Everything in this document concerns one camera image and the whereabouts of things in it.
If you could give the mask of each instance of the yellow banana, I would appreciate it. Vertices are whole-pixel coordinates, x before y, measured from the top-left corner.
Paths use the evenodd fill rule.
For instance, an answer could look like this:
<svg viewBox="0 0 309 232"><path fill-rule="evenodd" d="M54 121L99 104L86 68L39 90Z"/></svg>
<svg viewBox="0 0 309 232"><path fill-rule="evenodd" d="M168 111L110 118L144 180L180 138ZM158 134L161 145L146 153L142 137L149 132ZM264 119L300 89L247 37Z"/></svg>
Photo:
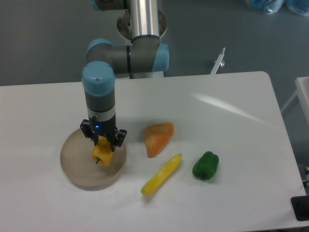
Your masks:
<svg viewBox="0 0 309 232"><path fill-rule="evenodd" d="M140 192L149 196L156 192L164 182L176 171L182 161L181 153L173 156L140 190Z"/></svg>

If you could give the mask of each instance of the silver metal tube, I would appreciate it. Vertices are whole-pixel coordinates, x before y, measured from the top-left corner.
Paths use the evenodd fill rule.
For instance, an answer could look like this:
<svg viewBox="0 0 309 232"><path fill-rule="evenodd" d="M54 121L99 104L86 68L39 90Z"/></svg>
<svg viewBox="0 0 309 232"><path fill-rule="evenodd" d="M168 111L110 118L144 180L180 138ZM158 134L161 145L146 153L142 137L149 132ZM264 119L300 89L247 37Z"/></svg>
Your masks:
<svg viewBox="0 0 309 232"><path fill-rule="evenodd" d="M141 35L159 37L157 0L130 0L132 38Z"/></svg>

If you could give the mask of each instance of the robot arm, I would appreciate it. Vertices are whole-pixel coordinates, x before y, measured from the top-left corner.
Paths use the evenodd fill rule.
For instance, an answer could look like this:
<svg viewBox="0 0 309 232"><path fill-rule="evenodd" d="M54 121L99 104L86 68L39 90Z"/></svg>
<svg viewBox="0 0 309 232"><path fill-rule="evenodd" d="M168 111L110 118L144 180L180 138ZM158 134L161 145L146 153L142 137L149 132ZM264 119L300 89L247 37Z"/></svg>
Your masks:
<svg viewBox="0 0 309 232"><path fill-rule="evenodd" d="M119 2L114 0L119 9ZM96 6L113 1L92 1ZM121 146L126 130L118 130L115 118L115 73L146 73L166 71L169 67L169 48L160 43L156 0L131 0L132 45L113 46L110 41L96 39L88 47L87 65L83 69L89 119L80 125L86 138L94 145L98 136L111 143L112 151Z"/></svg>

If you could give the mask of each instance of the pepper stem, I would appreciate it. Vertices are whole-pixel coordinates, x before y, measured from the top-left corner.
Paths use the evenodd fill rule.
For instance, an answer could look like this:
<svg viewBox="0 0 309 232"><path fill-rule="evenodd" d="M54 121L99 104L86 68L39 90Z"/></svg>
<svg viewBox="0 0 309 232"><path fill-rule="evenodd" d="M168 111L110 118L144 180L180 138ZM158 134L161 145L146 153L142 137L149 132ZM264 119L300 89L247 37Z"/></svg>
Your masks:
<svg viewBox="0 0 309 232"><path fill-rule="evenodd" d="M99 161L102 161L99 157L97 157L97 162L96 164L98 164Z"/></svg>

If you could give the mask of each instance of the round wooden plate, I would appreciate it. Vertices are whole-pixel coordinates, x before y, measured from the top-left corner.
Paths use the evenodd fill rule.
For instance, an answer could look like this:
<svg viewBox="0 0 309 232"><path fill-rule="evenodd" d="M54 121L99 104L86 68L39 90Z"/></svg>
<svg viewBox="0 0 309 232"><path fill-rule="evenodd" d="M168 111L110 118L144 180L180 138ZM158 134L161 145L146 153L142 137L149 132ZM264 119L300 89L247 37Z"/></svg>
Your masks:
<svg viewBox="0 0 309 232"><path fill-rule="evenodd" d="M93 148L93 142L78 129L66 139L60 153L64 173L75 185L86 190L100 190L110 185L120 175L126 161L125 143L116 148L108 167L93 161Z"/></svg>

